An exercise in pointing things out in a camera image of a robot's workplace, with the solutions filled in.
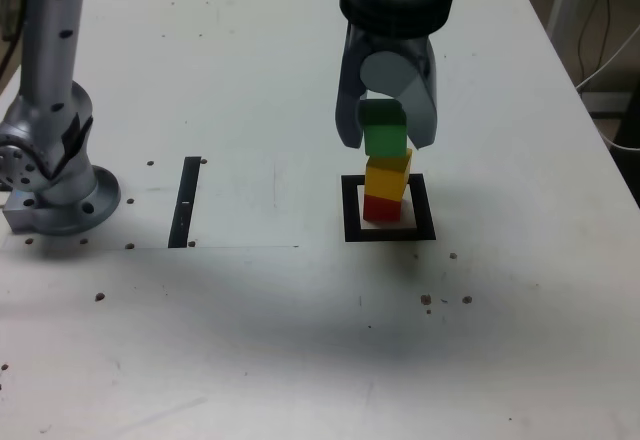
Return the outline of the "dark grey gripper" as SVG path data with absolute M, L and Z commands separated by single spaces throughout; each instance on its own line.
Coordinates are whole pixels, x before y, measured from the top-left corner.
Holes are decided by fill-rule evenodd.
M 362 143 L 358 108 L 366 89 L 400 103 L 417 149 L 434 143 L 436 64 L 428 37 L 392 39 L 348 25 L 335 110 L 338 135 L 348 148 L 359 149 Z

